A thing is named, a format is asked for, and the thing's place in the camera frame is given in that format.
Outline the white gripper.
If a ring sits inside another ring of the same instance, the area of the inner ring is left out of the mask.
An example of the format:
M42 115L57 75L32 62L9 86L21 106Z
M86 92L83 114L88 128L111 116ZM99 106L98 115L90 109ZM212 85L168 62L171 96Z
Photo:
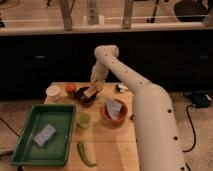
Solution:
M92 99L95 98L95 96L103 90L103 86L104 86L104 81L103 80L97 80L95 78L91 79L91 87L93 90L96 91L86 91L85 92L85 96L87 99Z

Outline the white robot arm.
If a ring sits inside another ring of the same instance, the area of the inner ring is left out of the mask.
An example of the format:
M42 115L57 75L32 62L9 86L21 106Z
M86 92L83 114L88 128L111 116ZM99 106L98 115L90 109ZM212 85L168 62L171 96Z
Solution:
M179 133L167 91L118 60L116 45L94 50L91 83L111 71L133 93L132 112L140 171L187 171Z

